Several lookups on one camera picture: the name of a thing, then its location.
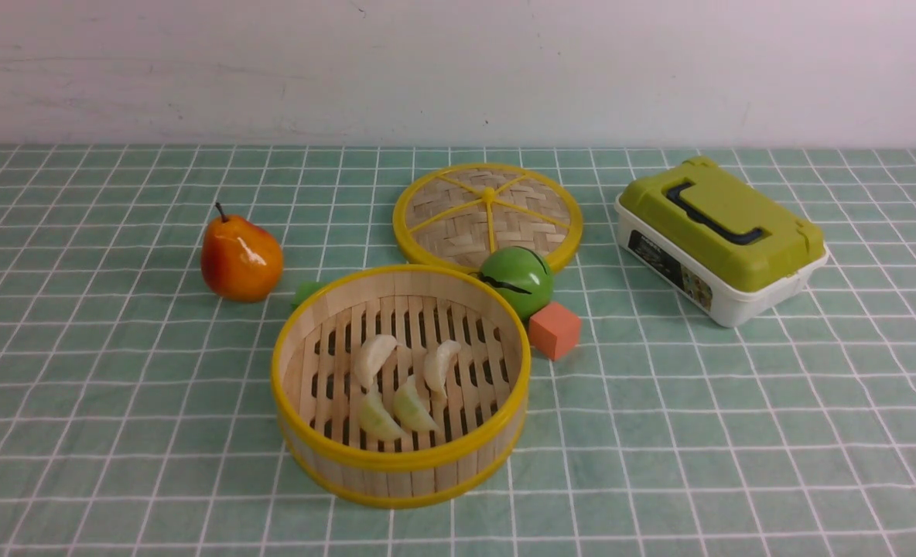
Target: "white wall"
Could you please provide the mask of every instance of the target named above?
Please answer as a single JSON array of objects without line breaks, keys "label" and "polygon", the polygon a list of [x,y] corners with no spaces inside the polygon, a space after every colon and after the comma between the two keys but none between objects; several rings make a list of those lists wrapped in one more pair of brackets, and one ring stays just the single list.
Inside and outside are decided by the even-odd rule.
[{"label": "white wall", "polygon": [[0,0],[0,142],[916,147],[916,0]]}]

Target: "box label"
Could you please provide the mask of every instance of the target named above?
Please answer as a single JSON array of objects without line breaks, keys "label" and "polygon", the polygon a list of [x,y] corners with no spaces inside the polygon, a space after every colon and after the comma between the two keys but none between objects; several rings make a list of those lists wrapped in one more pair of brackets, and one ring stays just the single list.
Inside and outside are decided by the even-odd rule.
[{"label": "box label", "polygon": [[650,265],[654,271],[659,272],[664,278],[678,286],[679,289],[691,297],[692,301],[699,304],[705,311],[713,307],[713,289],[700,279],[694,272],[689,271],[677,258],[673,258],[667,251],[662,250],[649,237],[634,230],[627,247],[636,256],[642,258],[644,263]]}]

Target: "black handle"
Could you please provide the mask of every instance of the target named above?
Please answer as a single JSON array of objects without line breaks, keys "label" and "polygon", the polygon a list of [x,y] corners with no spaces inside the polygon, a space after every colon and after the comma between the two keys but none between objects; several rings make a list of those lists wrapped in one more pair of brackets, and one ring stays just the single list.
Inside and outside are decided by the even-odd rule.
[{"label": "black handle", "polygon": [[728,231],[726,228],[721,227],[719,223],[715,222],[715,220],[708,218],[706,215],[703,215],[699,209],[696,209],[692,207],[692,205],[685,203],[685,201],[681,198],[682,191],[685,191],[694,185],[695,184],[691,183],[691,181],[684,181],[684,183],[680,183],[668,190],[668,192],[665,194],[665,197],[667,197],[668,200],[673,204],[681,207],[682,210],[685,211],[685,214],[689,215],[689,218],[692,219],[692,221],[698,222],[699,224],[705,224],[709,227],[710,230],[712,230],[712,232],[716,232],[719,234],[719,236],[723,236],[723,240],[726,240],[731,244],[737,244],[737,246],[746,246],[746,244],[750,244],[760,239],[761,236],[764,236],[764,231],[760,227],[755,227],[753,230],[744,232],[743,234],[734,234],[733,232]]}]

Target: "green lid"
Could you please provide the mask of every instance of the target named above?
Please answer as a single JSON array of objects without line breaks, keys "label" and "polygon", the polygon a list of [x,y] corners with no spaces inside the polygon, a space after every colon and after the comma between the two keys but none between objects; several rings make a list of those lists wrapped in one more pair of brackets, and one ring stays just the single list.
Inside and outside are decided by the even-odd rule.
[{"label": "green lid", "polygon": [[818,226],[705,156],[632,181],[620,205],[741,292],[757,292],[825,254]]}]

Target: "yellow rim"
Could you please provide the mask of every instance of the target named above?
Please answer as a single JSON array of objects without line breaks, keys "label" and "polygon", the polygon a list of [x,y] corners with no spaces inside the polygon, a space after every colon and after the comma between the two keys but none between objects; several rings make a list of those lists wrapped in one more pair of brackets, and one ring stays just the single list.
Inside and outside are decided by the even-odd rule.
[{"label": "yellow rim", "polygon": [[296,464],[303,469],[303,472],[313,480],[314,483],[319,484],[324,490],[330,491],[330,493],[335,494],[335,496],[344,498],[345,501],[352,501],[352,503],[363,504],[366,507],[380,507],[380,508],[416,508],[416,507],[428,507],[431,504],[444,503],[444,501],[450,501],[452,498],[458,497],[461,494],[467,493],[475,487],[478,487],[479,484],[485,482],[489,479],[493,473],[496,473],[498,469],[503,466],[503,463],[510,458],[514,448],[517,446],[517,441],[523,433],[523,424],[526,423],[526,420],[521,421],[519,427],[517,427],[517,433],[514,434],[514,439],[510,441],[510,445],[503,450],[503,452],[497,456],[496,461],[490,464],[482,472],[476,473],[475,476],[465,480],[461,484],[456,484],[454,487],[448,487],[447,490],[443,491],[434,491],[432,494],[427,494],[426,496],[420,497],[373,497],[366,496],[366,494],[355,493],[352,490],[346,490],[344,487],[335,486],[328,480],[325,480],[323,476],[320,476],[313,468],[310,468],[306,464],[306,461],[303,461],[299,457],[299,454],[296,454],[296,451],[292,450],[292,442],[289,441],[289,437],[285,434],[285,431],[280,431],[282,433],[282,438],[285,439],[285,444],[289,448],[289,454],[292,455],[292,459],[296,461]]},{"label": "yellow rim", "polygon": [[[460,281],[468,282],[469,285],[475,286],[476,289],[482,290],[487,296],[490,296],[491,299],[496,301],[503,307],[503,310],[510,315],[512,321],[517,324],[517,331],[519,335],[519,343],[521,343],[521,369],[519,369],[519,376],[517,377],[517,384],[511,389],[510,398],[503,404],[503,406],[498,409],[498,412],[494,413],[492,417],[486,420],[478,429],[465,435],[464,437],[455,439],[450,443],[445,443],[443,445],[434,447],[432,449],[419,450],[411,453],[378,453],[374,451],[365,451],[362,449],[356,449],[349,447],[342,443],[337,443],[324,437],[323,435],[317,433],[313,430],[306,421],[303,421],[299,415],[294,412],[292,409],[291,403],[285,396],[285,392],[282,391],[282,370],[280,362],[280,348],[282,341],[284,341],[285,336],[289,334],[289,328],[299,319],[300,315],[310,311],[310,308],[313,307],[313,304],[317,300],[321,299],[327,295],[331,290],[338,289],[342,285],[347,285],[347,283],[352,281],[357,281],[357,279],[367,278],[367,276],[374,275],[383,275],[388,274],[389,272],[436,272],[438,275],[448,275],[453,276],[455,279],[460,279]],[[279,337],[275,340],[275,346],[273,348],[273,359],[272,359],[272,391],[273,398],[275,403],[277,403],[282,416],[287,419],[289,426],[292,427],[296,436],[299,437],[308,447],[312,448],[317,454],[331,459],[335,462],[352,466],[353,468],[362,468],[371,471],[378,472],[411,472],[413,470],[423,470],[427,468],[434,468],[434,466],[440,466],[448,462],[453,462],[459,458],[472,453],[479,449],[479,447],[486,444],[487,441],[491,440],[496,436],[498,431],[509,423],[514,416],[514,413],[517,411],[519,406],[523,405],[526,401],[526,394],[528,393],[528,384],[530,383],[530,343],[528,341],[528,336],[526,336],[526,329],[523,328],[523,324],[517,318],[517,313],[514,311],[514,308],[510,306],[510,303],[503,299],[503,296],[498,295],[496,290],[490,289],[489,286],[483,285],[482,282],[477,281],[475,278],[471,278],[469,275],[462,274],[462,272],[454,271],[451,268],[441,268],[433,267],[433,265],[389,265],[388,267],[380,268],[369,268],[366,271],[355,272],[352,275],[344,276],[344,278],[339,278],[337,281],[331,282],[329,285],[324,286],[324,288],[317,290],[311,295],[308,299],[303,301],[299,307],[296,307],[296,311],[292,313],[289,319],[285,322],[285,325],[282,325],[282,331],[279,333]]]},{"label": "yellow rim", "polygon": [[[498,187],[496,190],[487,190],[476,191],[472,190],[466,184],[461,183],[458,180],[451,179],[447,174],[458,172],[458,170],[463,169],[494,169],[494,170],[507,170],[507,172],[521,173],[521,176],[518,176],[517,179],[508,181],[508,183],[503,184],[503,186]],[[415,195],[420,188],[426,186],[427,183],[430,183],[431,180],[442,179],[447,183],[453,183],[455,186],[460,186],[465,190],[470,191],[470,193],[475,193],[478,196],[478,200],[469,201],[468,203],[459,205],[457,207],[452,207],[447,211],[443,211],[437,215],[434,215],[415,225],[413,227],[406,226],[406,207],[408,207],[409,202],[411,202],[413,195]],[[570,222],[561,222],[557,219],[553,219],[547,215],[542,215],[535,211],[531,211],[525,207],[519,207],[514,204],[504,202],[503,200],[496,200],[496,194],[505,190],[505,188],[512,186],[512,184],[517,183],[523,179],[535,179],[540,183],[543,183],[544,186],[551,188],[554,193],[557,193],[561,197],[561,201],[564,201],[566,207],[568,207],[568,215]],[[512,209],[514,211],[521,211],[530,216],[542,219],[545,222],[549,222],[556,226],[561,226],[568,229],[568,234],[565,236],[564,242],[560,244],[554,251],[547,254],[547,264],[550,265],[551,271],[559,272],[562,268],[565,268],[569,261],[572,260],[572,257],[575,256],[575,251],[578,251],[579,243],[582,242],[582,209],[579,207],[579,204],[575,201],[575,198],[572,198],[572,195],[568,193],[568,190],[565,190],[564,187],[561,187],[561,184],[550,179],[544,174],[533,172],[533,170],[522,169],[519,166],[511,165],[500,165],[500,163],[495,162],[470,162],[468,165],[457,165],[457,166],[447,166],[445,169],[436,170],[436,172],[426,174],[425,176],[420,177],[411,184],[404,193],[399,195],[399,200],[395,204],[393,209],[393,233],[395,234],[395,239],[399,244],[399,250],[402,251],[402,254],[406,257],[406,260],[411,261],[412,263],[422,264],[422,265],[437,265],[437,267],[450,268],[452,271],[464,272],[468,275],[471,272],[479,271],[478,268],[465,267],[465,265],[458,265],[454,261],[447,261],[444,258],[437,257],[434,254],[431,254],[430,251],[423,249],[423,246],[420,246],[415,239],[413,239],[413,232],[422,229],[424,226],[429,225],[432,222],[437,222],[437,220],[446,217],[449,214],[461,211],[473,205],[479,203],[485,203],[486,205],[486,219],[487,225],[489,225],[489,249],[490,251],[496,250],[496,235],[493,233],[493,211],[492,204],[501,205],[505,208]]]}]

